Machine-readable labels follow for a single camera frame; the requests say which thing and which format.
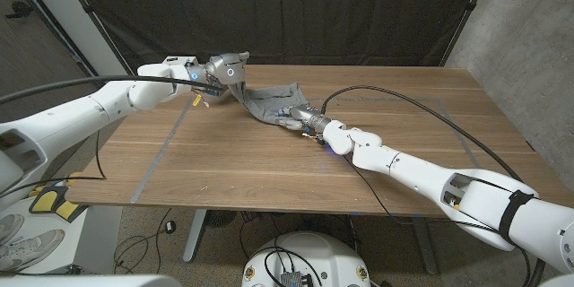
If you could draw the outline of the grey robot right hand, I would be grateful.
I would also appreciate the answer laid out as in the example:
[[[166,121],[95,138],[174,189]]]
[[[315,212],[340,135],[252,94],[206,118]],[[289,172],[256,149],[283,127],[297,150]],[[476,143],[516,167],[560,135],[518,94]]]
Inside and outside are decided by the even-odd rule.
[[[292,106],[276,112],[275,123],[290,130],[303,130],[322,134],[331,119],[310,106]]]

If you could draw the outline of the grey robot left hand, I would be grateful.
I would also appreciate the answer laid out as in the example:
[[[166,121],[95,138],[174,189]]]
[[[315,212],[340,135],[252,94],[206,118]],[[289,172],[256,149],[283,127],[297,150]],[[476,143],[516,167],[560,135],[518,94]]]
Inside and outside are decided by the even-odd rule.
[[[205,64],[209,75],[214,76],[222,85],[233,85],[245,81],[245,64],[249,59],[248,51],[242,53],[225,53],[210,57]]]

